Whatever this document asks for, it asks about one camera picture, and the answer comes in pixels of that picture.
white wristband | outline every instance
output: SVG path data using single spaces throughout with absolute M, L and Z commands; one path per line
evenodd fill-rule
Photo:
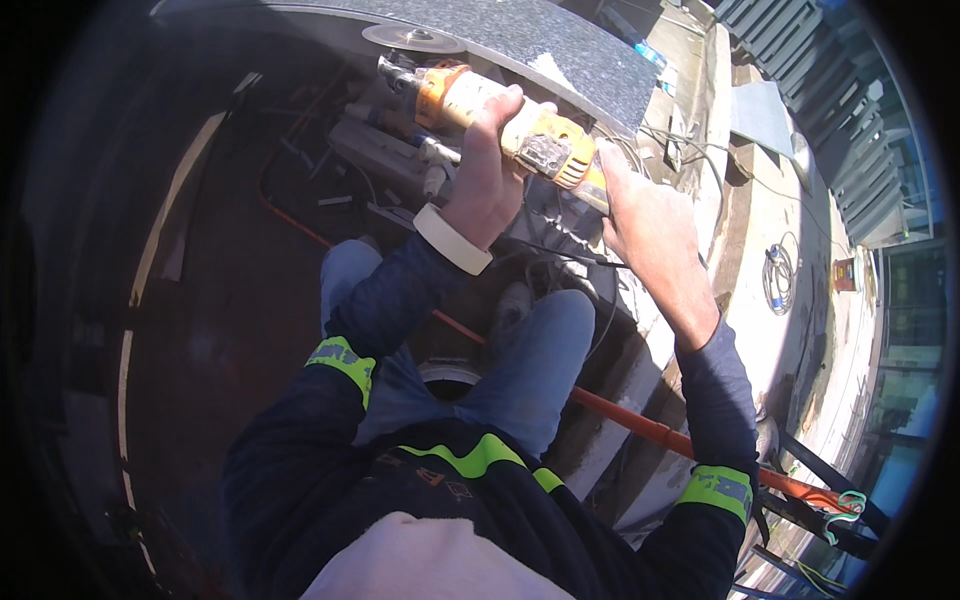
M 427 203 L 414 218 L 414 227 L 430 246 L 471 275 L 480 275 L 493 255 L 470 244 L 466 237 L 450 226 L 435 204 Z

angle grinder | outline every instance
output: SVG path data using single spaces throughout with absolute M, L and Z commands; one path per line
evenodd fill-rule
M 380 57 L 377 73 L 394 92 L 412 101 L 414 120 L 425 129 L 446 123 L 467 128 L 488 98 L 506 91 L 503 85 L 475 73 L 470 65 L 458 60 L 444 58 L 434 61 L 432 66 L 420 66 L 397 52 L 436 53 L 435 48 L 460 52 L 462 47 L 456 44 L 462 42 L 455 38 L 395 25 L 374 25 L 364 30 L 363 36 L 396 48 Z M 570 119 L 524 96 L 520 110 L 503 127 L 500 149 L 507 158 L 569 190 L 604 215 L 610 214 L 607 182 L 596 143 Z

jeans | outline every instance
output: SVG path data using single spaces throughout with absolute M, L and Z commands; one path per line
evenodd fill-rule
M 357 240 L 327 253 L 320 272 L 321 324 L 381 260 L 376 250 Z M 490 371 L 452 403 L 430 394 L 404 344 L 380 360 L 354 445 L 412 423 L 452 417 L 493 425 L 539 458 L 557 435 L 560 413 L 583 367 L 593 338 L 593 316 L 593 304 L 578 290 L 562 290 L 538 301 L 514 327 Z

neon yellow stripe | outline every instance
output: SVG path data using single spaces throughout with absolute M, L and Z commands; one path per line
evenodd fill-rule
M 754 491 L 746 473 L 729 467 L 698 465 L 693 470 L 693 478 L 677 500 L 677 504 L 685 502 L 709 504 L 730 511 L 746 525 L 750 507 L 754 503 Z
M 320 342 L 310 354 L 305 367 L 310 365 L 329 365 L 353 380 L 363 394 L 363 409 L 370 403 L 371 374 L 376 361 L 372 358 L 360 358 L 350 347 L 347 338 L 337 336 Z
M 483 477 L 487 473 L 487 467 L 497 461 L 510 461 L 511 463 L 517 463 L 523 468 L 527 468 L 516 452 L 513 452 L 509 446 L 504 444 L 500 438 L 497 438 L 492 433 L 484 434 L 484 436 L 480 438 L 480 442 L 473 447 L 473 450 L 462 458 L 454 456 L 450 448 L 442 444 L 437 444 L 429 450 L 418 450 L 409 445 L 399 445 L 397 447 L 415 456 L 426 456 L 428 454 L 439 456 L 450 463 L 465 479 Z M 533 476 L 547 493 L 551 493 L 557 486 L 564 484 L 560 477 L 555 475 L 549 468 L 538 468 L 534 471 Z
M 534 479 L 540 484 L 540 487 L 547 493 L 551 493 L 564 482 L 549 468 L 541 467 L 534 471 Z

knee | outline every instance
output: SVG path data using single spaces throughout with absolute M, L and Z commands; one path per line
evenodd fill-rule
M 588 338 L 593 336 L 596 311 L 590 298 L 580 290 L 554 292 L 541 302 L 548 304 L 549 310 L 555 313 L 554 318 L 562 320 L 564 326 L 582 331 Z
M 360 240 L 347 240 L 331 248 L 324 256 L 322 269 L 346 269 L 368 276 L 380 263 L 380 253 Z

